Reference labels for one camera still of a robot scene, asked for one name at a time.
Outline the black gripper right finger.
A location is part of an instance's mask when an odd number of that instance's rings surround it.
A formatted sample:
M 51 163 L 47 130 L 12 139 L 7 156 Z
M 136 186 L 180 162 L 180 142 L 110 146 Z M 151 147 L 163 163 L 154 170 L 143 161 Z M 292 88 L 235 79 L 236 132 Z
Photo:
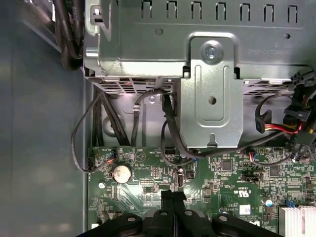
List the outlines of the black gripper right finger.
M 186 209 L 183 192 L 174 192 L 174 213 L 185 237 L 277 237 L 279 234 L 258 227 L 230 214 L 218 214 L 208 220 Z

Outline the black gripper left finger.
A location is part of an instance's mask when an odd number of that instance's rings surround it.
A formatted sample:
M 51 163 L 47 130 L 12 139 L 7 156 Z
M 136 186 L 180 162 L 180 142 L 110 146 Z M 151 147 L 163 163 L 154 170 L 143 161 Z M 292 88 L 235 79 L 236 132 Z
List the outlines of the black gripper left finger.
M 173 192 L 161 192 L 161 207 L 146 218 L 123 214 L 85 232 L 86 237 L 170 237 L 173 235 Z

